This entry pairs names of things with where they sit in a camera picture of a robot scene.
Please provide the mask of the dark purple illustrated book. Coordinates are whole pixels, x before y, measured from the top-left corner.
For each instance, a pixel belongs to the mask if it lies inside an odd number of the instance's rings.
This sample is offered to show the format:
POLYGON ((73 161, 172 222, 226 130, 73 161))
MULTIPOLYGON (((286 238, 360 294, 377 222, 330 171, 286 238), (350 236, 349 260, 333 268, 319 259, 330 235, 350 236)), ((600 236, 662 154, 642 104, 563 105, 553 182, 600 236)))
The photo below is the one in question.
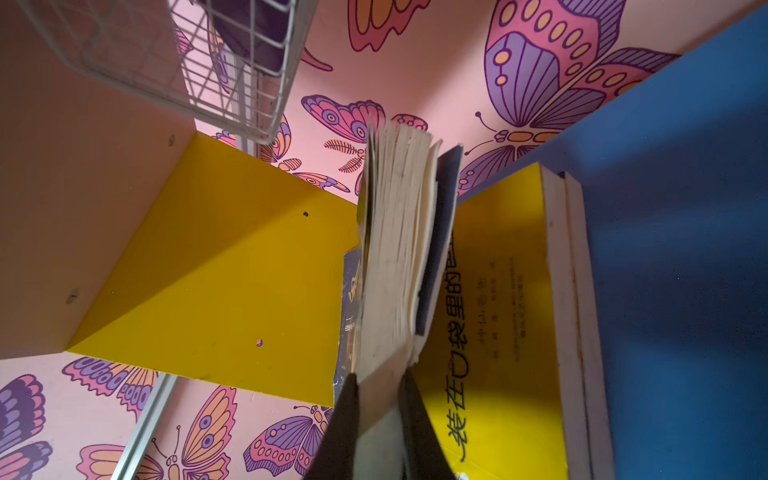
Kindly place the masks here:
POLYGON ((400 393, 427 342, 446 269, 463 148, 369 119, 357 204, 351 325, 339 353, 359 397, 355 479, 411 479, 415 442, 400 393))

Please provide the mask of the yellow book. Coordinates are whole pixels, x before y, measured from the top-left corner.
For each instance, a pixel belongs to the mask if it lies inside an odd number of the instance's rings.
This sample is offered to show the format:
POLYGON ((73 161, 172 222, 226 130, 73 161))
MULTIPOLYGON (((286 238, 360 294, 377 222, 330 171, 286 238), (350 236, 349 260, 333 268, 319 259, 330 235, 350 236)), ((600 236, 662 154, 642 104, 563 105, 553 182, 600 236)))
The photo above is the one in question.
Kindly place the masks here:
POLYGON ((460 479, 592 475, 566 198, 532 164, 457 208, 414 376, 460 479))

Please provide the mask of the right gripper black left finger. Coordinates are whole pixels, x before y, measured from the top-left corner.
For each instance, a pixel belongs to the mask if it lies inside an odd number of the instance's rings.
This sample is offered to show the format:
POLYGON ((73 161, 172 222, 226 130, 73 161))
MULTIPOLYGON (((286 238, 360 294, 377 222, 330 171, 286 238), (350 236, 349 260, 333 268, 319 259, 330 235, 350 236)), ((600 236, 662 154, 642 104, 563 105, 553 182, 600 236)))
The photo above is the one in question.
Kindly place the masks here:
POLYGON ((359 432, 360 404, 357 376, 349 374, 334 408, 328 429, 305 480, 352 480, 359 432))

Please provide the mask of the black book with white title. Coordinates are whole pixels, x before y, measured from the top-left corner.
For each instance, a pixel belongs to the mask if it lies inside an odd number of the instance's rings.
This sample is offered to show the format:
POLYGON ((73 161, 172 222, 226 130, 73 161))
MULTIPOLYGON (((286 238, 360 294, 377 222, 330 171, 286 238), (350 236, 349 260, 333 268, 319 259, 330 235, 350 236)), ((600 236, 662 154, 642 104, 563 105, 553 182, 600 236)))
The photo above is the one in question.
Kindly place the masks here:
POLYGON ((577 300, 591 477, 614 479, 616 477, 614 451, 583 189, 570 174, 563 173, 562 177, 567 199, 571 260, 577 300))

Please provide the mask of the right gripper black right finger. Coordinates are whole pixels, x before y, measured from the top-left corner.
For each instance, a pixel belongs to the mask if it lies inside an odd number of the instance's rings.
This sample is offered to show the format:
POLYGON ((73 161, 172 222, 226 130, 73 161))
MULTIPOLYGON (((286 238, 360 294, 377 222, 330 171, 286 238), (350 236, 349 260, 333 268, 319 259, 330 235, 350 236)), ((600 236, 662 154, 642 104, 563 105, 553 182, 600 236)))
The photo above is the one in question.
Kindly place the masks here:
POLYGON ((410 369, 405 371, 398 388, 398 408, 404 441, 402 478, 456 480, 410 369))

